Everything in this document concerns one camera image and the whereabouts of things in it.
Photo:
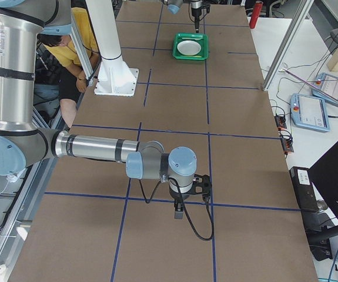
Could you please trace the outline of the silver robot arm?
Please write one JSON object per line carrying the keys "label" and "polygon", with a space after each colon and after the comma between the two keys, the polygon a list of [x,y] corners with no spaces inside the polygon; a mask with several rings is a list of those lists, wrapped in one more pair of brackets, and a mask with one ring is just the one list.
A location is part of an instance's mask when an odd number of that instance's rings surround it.
{"label": "silver robot arm", "polygon": [[124,163],[131,179],[168,183],[175,218],[187,216],[185,199],[200,185],[190,148],[165,153],[156,141],[72,135],[33,124],[37,36],[69,35],[74,25],[69,1],[0,1],[0,175],[51,157]]}
{"label": "silver robot arm", "polygon": [[200,27],[200,17],[202,15],[202,5],[203,1],[201,0],[190,0],[190,1],[184,1],[184,0],[161,0],[161,3],[166,5],[168,7],[168,10],[172,14],[178,13],[181,6],[183,4],[188,4],[190,9],[190,19],[193,21],[195,26],[195,32],[199,33],[199,27]]}

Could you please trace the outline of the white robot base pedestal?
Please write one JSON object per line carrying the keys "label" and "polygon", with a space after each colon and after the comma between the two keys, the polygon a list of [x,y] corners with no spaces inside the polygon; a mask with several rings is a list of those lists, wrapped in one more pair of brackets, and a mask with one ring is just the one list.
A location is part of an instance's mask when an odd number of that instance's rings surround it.
{"label": "white robot base pedestal", "polygon": [[112,2],[89,0],[86,5],[102,60],[95,94],[133,96],[139,70],[123,60]]}

